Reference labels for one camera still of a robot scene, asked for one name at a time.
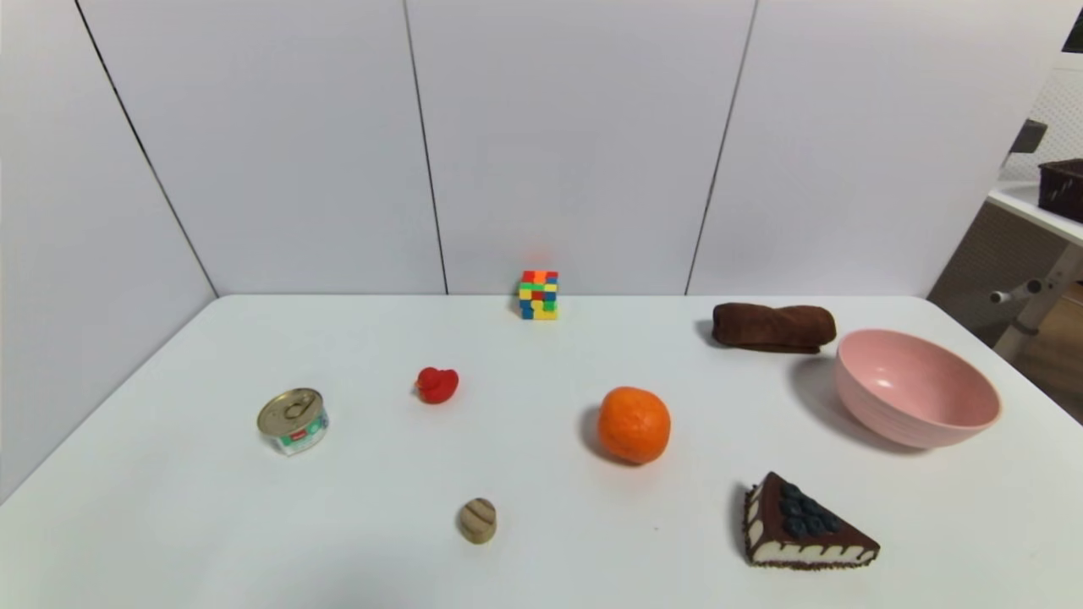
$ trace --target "mandarin orange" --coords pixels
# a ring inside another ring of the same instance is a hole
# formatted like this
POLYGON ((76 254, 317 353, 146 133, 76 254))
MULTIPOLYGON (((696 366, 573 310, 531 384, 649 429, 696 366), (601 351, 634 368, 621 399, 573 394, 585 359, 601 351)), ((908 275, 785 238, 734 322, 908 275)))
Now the mandarin orange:
POLYGON ((614 455, 650 463, 669 443, 669 410, 657 396, 635 387, 617 387, 602 400, 598 439, 614 455))

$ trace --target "rolled towel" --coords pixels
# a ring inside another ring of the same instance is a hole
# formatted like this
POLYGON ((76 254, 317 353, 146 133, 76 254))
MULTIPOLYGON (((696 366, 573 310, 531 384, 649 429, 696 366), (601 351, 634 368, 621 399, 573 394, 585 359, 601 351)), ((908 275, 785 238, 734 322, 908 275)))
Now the rolled towel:
POLYGON ((727 302, 715 307, 715 340, 730 347, 782 353, 819 353, 835 339, 835 318, 820 307, 727 302))

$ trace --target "rubik's cube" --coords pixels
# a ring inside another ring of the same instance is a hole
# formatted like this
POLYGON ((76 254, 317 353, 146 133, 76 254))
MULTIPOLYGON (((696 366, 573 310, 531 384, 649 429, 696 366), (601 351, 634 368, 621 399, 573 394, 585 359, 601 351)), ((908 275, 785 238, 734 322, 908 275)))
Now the rubik's cube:
POLYGON ((557 319, 556 271, 523 271, 519 284, 519 308, 524 320, 557 319))

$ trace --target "bowl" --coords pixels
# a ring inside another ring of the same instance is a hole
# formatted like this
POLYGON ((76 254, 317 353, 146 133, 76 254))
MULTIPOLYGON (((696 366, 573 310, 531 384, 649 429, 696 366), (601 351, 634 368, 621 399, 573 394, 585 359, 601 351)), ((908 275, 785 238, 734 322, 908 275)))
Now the bowl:
POLYGON ((888 329, 848 334, 838 346, 835 385, 865 427, 908 446, 957 444, 1001 416, 996 390, 951 351, 888 329))

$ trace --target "blueberry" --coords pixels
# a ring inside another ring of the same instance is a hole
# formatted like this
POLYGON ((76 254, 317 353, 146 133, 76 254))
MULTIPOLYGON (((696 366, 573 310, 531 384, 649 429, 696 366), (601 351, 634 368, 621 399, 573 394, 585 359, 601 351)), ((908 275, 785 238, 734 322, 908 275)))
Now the blueberry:
POLYGON ((817 516, 809 516, 805 518, 805 528, 809 530, 809 534, 814 537, 827 534, 827 528, 824 527, 823 520, 820 520, 817 516))
POLYGON ((799 500, 805 496, 801 490, 797 488, 797 484, 791 484, 790 482, 782 483, 782 496, 787 498, 799 500))
POLYGON ((808 497, 801 500, 801 509, 810 516, 822 516, 824 514, 824 509, 820 507, 820 504, 808 497))
POLYGON ((837 533, 843 528, 843 521, 834 514, 826 513, 820 517, 820 520, 823 520, 823 526, 832 533, 837 533))
POLYGON ((804 516, 800 504, 794 500, 782 500, 779 502, 779 509, 784 516, 804 516))
POLYGON ((799 540, 809 534, 808 529, 805 527, 805 521, 800 518, 786 518, 782 528, 790 534, 791 537, 794 537, 795 540, 799 540))

